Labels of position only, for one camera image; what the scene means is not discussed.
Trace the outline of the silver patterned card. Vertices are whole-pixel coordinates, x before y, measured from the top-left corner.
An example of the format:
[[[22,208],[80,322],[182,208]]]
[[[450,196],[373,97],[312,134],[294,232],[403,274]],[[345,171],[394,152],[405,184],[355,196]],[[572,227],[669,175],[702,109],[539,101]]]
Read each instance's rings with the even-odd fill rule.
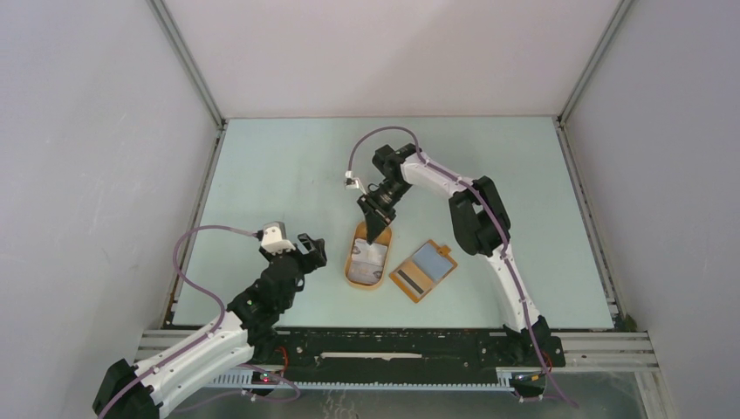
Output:
[[[356,238],[346,274],[348,280],[363,286],[378,284],[385,269],[387,250],[384,244],[369,244],[366,239]]]

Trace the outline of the beige oval plastic tray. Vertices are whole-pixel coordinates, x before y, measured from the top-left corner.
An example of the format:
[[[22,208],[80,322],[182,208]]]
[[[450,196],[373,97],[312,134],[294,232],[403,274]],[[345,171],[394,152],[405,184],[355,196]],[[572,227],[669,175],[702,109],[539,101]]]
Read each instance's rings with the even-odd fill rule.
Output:
[[[358,223],[345,261],[346,281],[351,286],[363,290],[370,291],[378,288],[387,270],[392,241],[393,232],[387,227],[370,244],[367,241],[366,223]]]

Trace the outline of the gold card with black stripe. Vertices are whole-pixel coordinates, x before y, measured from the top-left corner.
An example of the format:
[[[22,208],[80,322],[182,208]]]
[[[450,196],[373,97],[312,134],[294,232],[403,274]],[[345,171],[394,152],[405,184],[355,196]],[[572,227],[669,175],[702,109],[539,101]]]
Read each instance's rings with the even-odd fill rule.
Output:
[[[415,295],[423,295],[433,288],[434,282],[413,261],[407,260],[396,270],[396,276],[400,278],[407,288]]]

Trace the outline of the orange leather card holder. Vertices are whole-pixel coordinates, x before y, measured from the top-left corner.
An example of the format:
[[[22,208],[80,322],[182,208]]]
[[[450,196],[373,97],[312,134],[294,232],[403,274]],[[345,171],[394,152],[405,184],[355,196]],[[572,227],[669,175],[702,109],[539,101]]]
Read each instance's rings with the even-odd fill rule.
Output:
[[[414,303],[419,303],[457,268],[450,252],[447,245],[429,239],[391,271],[389,278]]]

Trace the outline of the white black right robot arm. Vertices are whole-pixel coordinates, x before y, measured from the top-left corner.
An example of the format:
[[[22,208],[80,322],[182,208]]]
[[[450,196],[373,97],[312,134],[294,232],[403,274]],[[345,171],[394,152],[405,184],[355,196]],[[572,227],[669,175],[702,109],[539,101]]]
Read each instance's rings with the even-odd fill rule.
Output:
[[[358,199],[367,241],[387,230],[396,216],[395,204],[411,187],[445,198],[457,244],[467,254],[484,258],[496,275],[510,358],[520,365],[534,362],[552,333],[521,279],[510,242],[510,219],[495,183],[487,176],[472,179],[452,172],[413,144],[378,148],[372,164],[383,180]]]

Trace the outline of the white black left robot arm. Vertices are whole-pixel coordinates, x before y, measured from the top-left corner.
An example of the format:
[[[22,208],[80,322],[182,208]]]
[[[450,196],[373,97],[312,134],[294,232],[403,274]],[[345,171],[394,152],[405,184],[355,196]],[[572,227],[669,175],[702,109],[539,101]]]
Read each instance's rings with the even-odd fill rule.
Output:
[[[280,316],[292,307],[308,274],[325,267],[325,240],[298,235],[299,250],[281,223],[253,233],[267,261],[260,276],[218,315],[188,337],[142,361],[114,362],[92,402],[99,418],[166,418],[218,375],[276,352]]]

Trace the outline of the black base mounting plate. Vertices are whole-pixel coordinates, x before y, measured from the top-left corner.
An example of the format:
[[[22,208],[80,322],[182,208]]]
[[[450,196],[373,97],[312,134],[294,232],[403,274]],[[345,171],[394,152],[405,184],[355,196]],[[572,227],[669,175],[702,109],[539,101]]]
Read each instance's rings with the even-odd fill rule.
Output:
[[[295,383],[493,385],[506,368],[565,366],[555,335],[536,350],[503,329],[281,326],[276,332],[271,356],[250,364],[285,367]]]

